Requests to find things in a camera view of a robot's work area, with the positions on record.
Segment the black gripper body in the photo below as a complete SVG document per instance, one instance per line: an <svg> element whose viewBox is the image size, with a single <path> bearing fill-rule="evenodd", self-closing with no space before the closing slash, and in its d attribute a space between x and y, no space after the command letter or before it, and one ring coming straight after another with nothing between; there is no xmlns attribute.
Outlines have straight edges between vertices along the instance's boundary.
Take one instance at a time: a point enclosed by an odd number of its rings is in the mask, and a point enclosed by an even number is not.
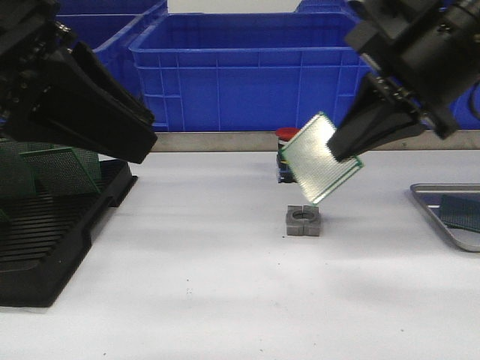
<svg viewBox="0 0 480 360"><path fill-rule="evenodd" d="M376 77L418 107L445 139L458 128L449 106L479 78L479 2L350 1L358 16L345 41Z"/></svg>
<svg viewBox="0 0 480 360"><path fill-rule="evenodd" d="M73 41L56 21L58 1L1 2L1 136L17 142L74 146L75 139L39 116L50 90L47 59Z"/></svg>

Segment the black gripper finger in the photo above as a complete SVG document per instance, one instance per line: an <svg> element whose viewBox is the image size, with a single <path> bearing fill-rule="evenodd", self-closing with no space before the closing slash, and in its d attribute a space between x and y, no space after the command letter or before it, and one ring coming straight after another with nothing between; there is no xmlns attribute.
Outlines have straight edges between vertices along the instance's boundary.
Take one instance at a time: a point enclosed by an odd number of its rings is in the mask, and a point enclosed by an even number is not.
<svg viewBox="0 0 480 360"><path fill-rule="evenodd" d="M150 131L154 116L78 42L70 54L72 131Z"/></svg>
<svg viewBox="0 0 480 360"><path fill-rule="evenodd" d="M39 116L62 133L75 139L73 147L140 164L151 151L157 137L150 131L72 131L71 56L51 55L46 60L50 90L40 98Z"/></svg>
<svg viewBox="0 0 480 360"><path fill-rule="evenodd" d="M419 109L393 82L367 73L355 100L327 142L336 161L342 162L378 146L417 137L425 131Z"/></svg>

